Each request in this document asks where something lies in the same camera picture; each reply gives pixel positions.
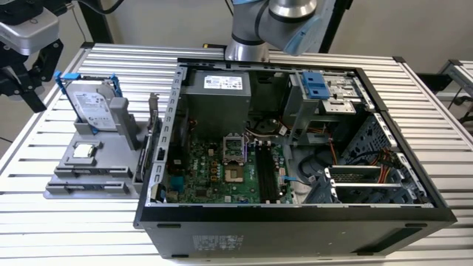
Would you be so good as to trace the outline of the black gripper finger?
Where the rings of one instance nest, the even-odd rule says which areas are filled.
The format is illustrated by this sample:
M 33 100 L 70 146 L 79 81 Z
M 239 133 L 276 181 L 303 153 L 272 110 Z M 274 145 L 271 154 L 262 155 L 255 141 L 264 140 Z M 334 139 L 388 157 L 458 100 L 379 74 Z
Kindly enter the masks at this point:
M 2 95 L 21 96 L 23 93 L 22 85 L 17 80 L 2 79 L 0 83 Z
M 23 99 L 34 113 L 46 111 L 47 107 L 39 95 L 45 92 L 42 68 L 33 68 L 22 77 Z

